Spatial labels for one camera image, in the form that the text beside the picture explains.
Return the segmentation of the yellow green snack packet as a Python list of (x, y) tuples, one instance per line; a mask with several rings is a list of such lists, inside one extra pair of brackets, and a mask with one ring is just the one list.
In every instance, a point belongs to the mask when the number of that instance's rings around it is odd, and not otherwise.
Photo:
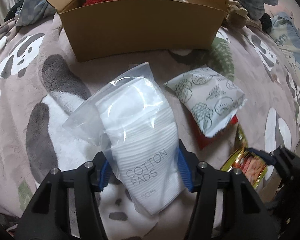
[(234, 152), (221, 167), (221, 171), (230, 172), (233, 168), (239, 168), (254, 189), (257, 189), (267, 172), (266, 163), (253, 152), (248, 151), (248, 141), (241, 128), (237, 126)]

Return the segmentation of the clear cotton pads bag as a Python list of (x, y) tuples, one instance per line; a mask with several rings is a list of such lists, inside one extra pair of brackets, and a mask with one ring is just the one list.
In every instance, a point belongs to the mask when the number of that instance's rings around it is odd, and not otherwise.
[(99, 89), (63, 126), (101, 148), (139, 213), (154, 216), (183, 191), (177, 124), (148, 62)]

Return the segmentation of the red snack packet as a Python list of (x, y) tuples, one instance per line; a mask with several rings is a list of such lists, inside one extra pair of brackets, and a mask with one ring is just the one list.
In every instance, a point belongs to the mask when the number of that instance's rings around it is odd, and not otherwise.
[(191, 128), (200, 150), (217, 140), (238, 122), (233, 112), (218, 115), (214, 111), (196, 111), (191, 114)]

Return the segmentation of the white green patterned snack pack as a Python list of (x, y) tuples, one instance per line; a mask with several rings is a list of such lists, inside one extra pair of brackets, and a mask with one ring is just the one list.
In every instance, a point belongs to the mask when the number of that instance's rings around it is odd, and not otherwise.
[(208, 66), (180, 74), (165, 83), (192, 113), (214, 111), (218, 115), (235, 115), (245, 102), (244, 92), (231, 80)]

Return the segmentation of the panda print pink blanket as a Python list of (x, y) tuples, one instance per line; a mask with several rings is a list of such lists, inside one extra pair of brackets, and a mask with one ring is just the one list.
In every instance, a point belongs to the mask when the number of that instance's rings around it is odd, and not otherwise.
[(237, 85), (247, 101), (237, 113), (248, 145), (270, 152), (300, 144), (300, 87), (287, 54), (259, 29), (221, 27), (208, 51), (156, 50), (78, 62), (58, 15), (28, 27), (0, 27), (0, 215), (6, 235), (20, 235), (19, 218), (53, 168), (72, 170), (97, 148), (74, 137), (63, 123), (113, 78), (148, 62), (178, 125), (185, 147), (220, 168), (236, 147), (237, 127), (200, 150), (197, 126), (170, 79), (208, 66)]

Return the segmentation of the brown sloth plush toy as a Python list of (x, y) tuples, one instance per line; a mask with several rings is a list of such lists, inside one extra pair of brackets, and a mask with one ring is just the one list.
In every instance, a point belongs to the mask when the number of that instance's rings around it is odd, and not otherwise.
[(242, 29), (249, 21), (247, 10), (241, 6), (238, 0), (225, 0), (226, 12), (223, 25), (232, 29)]

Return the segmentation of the open cardboard box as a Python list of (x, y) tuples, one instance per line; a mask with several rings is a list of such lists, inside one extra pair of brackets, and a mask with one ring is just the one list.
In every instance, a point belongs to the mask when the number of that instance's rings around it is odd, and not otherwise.
[(208, 49), (225, 0), (46, 0), (61, 18), (78, 61), (164, 49)]

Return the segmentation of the blue checkered duvet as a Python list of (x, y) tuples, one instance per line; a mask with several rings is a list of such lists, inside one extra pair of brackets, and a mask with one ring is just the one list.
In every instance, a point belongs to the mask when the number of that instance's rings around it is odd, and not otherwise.
[(55, 8), (46, 0), (24, 0), (19, 14), (15, 16), (15, 25), (21, 27), (35, 24), (55, 12)]

